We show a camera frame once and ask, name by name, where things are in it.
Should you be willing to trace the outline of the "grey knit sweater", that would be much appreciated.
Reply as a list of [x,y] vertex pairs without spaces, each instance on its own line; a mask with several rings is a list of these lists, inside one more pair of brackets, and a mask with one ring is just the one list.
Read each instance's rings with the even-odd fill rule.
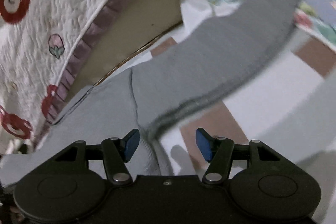
[[3,158],[2,185],[16,184],[77,140],[99,144],[134,128],[140,144],[127,164],[131,176],[173,174],[161,133],[254,77],[287,42],[300,1],[246,0],[231,15],[205,20],[155,58],[83,88],[58,115],[39,150]]

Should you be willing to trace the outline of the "white bear pattern quilt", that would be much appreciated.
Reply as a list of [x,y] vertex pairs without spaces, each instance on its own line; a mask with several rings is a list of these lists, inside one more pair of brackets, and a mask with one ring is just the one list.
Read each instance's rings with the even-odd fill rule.
[[109,1],[1,0],[2,155],[39,143],[95,37],[117,15]]

